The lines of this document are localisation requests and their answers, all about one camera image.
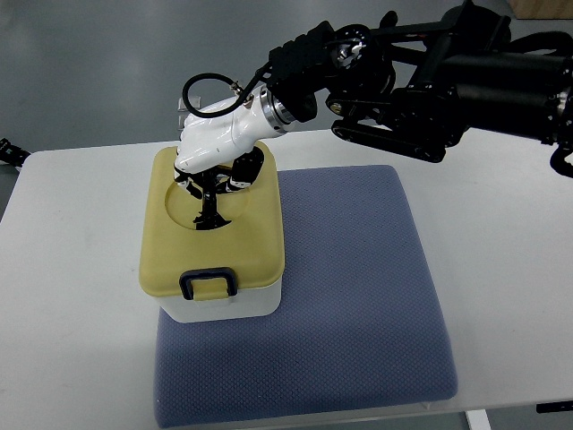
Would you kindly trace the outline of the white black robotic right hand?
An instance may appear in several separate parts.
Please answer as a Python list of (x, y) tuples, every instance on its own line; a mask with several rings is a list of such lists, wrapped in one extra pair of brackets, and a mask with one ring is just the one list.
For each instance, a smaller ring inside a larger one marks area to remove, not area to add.
[(210, 168), (233, 161), (252, 151), (260, 139), (276, 137), (277, 130), (268, 121), (256, 96), (249, 107), (214, 118), (190, 114), (175, 159), (175, 180), (191, 196), (200, 199), (202, 186), (192, 178)]

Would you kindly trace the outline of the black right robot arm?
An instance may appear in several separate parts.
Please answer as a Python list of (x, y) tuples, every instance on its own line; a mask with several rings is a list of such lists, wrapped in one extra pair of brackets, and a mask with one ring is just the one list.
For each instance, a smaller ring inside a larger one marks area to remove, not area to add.
[(340, 139), (432, 163), (471, 128), (554, 147), (550, 164), (572, 174), (572, 38), (561, 31), (513, 39), (510, 20), (470, 1), (442, 19), (377, 28), (322, 22), (270, 51), (257, 72), (299, 122), (327, 90)]

